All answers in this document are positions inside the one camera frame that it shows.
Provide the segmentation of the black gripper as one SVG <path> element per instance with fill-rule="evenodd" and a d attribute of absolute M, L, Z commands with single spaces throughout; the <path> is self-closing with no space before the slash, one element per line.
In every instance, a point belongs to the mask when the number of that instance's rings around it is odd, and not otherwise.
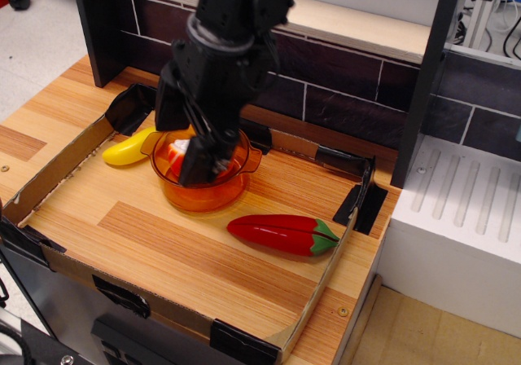
<path fill-rule="evenodd" d="M 276 39 L 264 33 L 240 53 L 177 40 L 172 53 L 160 73 L 155 128 L 174 131 L 191 125 L 202 134 L 190 139 L 178 182 L 183 187 L 210 184 L 230 166 L 242 108 L 274 83 L 268 73 L 280 69 Z"/>

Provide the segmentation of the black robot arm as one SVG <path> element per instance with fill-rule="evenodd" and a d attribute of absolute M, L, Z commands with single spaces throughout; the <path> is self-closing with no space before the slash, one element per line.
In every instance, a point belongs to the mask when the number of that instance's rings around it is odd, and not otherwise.
<path fill-rule="evenodd" d="M 287 22 L 293 0 L 199 0 L 187 40 L 172 44 L 155 100 L 158 131 L 192 127 L 179 182 L 208 184 L 223 173 L 239 142 L 242 108 L 280 68 L 272 29 Z"/>

